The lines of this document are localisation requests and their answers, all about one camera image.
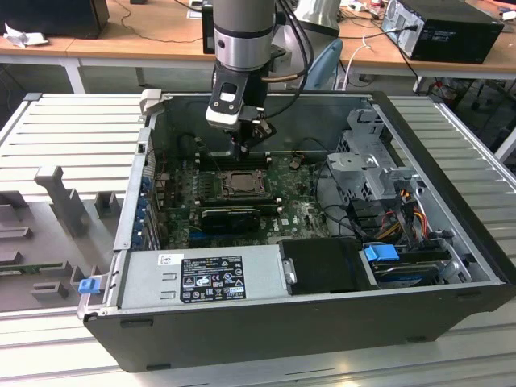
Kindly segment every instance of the black plastic cover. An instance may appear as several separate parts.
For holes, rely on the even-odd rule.
[[[281,259],[293,262],[296,273],[292,295],[371,289],[353,239],[286,239],[279,244]]]

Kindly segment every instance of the white cable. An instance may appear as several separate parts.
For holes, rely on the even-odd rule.
[[[353,58],[355,57],[356,53],[358,51],[360,51],[362,48],[368,48],[369,50],[371,49],[371,46],[369,46],[368,44],[365,43],[365,35],[362,36],[362,45],[360,47],[358,47],[355,52],[353,52],[352,54],[352,57],[349,58],[349,62],[347,63],[347,69],[346,69],[346,74],[344,75],[344,83],[342,85],[342,90],[343,91],[346,91],[346,87],[347,87],[347,81],[348,81],[348,78],[349,78],[349,69],[351,68],[352,66],[352,62],[353,62]]]
[[[360,47],[358,47],[355,52],[353,52],[352,54],[352,57],[349,58],[349,62],[347,63],[347,68],[346,68],[346,74],[344,74],[344,83],[342,85],[342,91],[346,91],[346,88],[347,88],[347,83],[348,83],[348,78],[349,78],[349,69],[351,68],[352,66],[352,62],[353,62],[353,58],[355,58],[355,55],[358,51],[360,51],[362,48],[368,48],[369,50],[371,50],[371,46],[368,45],[367,43],[365,43],[365,40],[366,38],[371,38],[371,37],[376,37],[376,36],[381,36],[381,35],[387,35],[389,34],[390,32],[399,32],[400,30],[394,28],[392,30],[388,30],[388,31],[384,31],[383,34],[380,34],[380,35],[364,35],[362,36],[362,45]]]

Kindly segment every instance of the paper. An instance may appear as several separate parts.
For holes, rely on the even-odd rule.
[[[16,31],[14,28],[11,28],[6,25],[6,33],[3,34],[3,37],[9,40],[14,46],[18,46],[21,48],[25,48],[26,46],[35,46],[37,44],[46,44],[48,40],[45,39],[43,34],[39,32],[31,32],[25,33]]]

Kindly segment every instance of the blue latch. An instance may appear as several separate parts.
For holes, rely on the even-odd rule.
[[[365,256],[368,261],[372,260],[399,260],[396,248],[393,244],[371,244],[364,249]]]
[[[100,278],[86,278],[79,283],[79,294],[99,294]]]

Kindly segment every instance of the power cable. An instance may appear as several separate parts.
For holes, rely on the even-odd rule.
[[[127,30],[130,30],[133,34],[137,35],[141,39],[152,40],[154,42],[161,42],[161,43],[193,43],[193,42],[197,42],[198,40],[202,40],[202,37],[194,39],[194,40],[163,40],[163,39],[158,39],[158,38],[149,38],[148,36],[141,35],[137,30],[135,30],[134,27],[126,25],[125,20],[127,18],[131,17],[132,11],[129,8],[127,8],[126,6],[124,6],[123,4],[121,4],[118,0],[114,0],[114,2],[116,2],[119,6],[121,6],[127,12],[127,15],[123,16],[120,19],[120,23],[122,24],[122,27],[126,28]]]
[[[193,12],[201,12],[200,9],[196,9],[196,8],[193,8],[192,6],[189,6],[187,4],[184,4],[183,2],[180,2],[179,0],[174,0],[174,2],[176,2],[177,4],[179,4],[180,6],[183,6],[184,8],[188,8],[189,10],[192,10]]]
[[[314,48],[312,47],[312,43],[308,39],[308,36],[306,35],[305,30],[302,28],[301,24],[299,23],[298,18],[296,17],[294,12],[292,11],[292,8],[290,8],[289,4],[285,0],[278,0],[278,3],[280,4],[280,8],[287,14],[287,16],[289,16],[289,22],[291,23],[290,25],[292,26],[293,31],[297,28],[298,32],[301,32],[301,35],[302,35],[303,39],[305,40],[306,45],[308,46],[308,50],[310,52],[310,61],[308,62],[308,65],[306,66],[306,73],[303,76],[301,84],[299,85],[299,87],[296,90],[293,97],[290,99],[289,103],[287,103],[285,106],[283,106],[278,111],[275,111],[272,114],[265,115],[263,117],[263,119],[270,119],[272,117],[276,117],[277,115],[279,115],[279,114],[283,113],[284,111],[286,111],[287,109],[289,109],[297,101],[297,99],[301,95],[302,91],[305,89],[306,81],[308,80],[308,71],[310,70],[310,67],[314,63]],[[299,34],[296,35],[294,33],[294,35],[296,36],[296,40],[298,40]],[[303,51],[305,51],[305,55],[306,55],[306,49],[305,49],[305,46],[304,46],[301,38],[298,40],[298,44],[299,44],[299,48],[301,49],[302,53],[303,53]]]

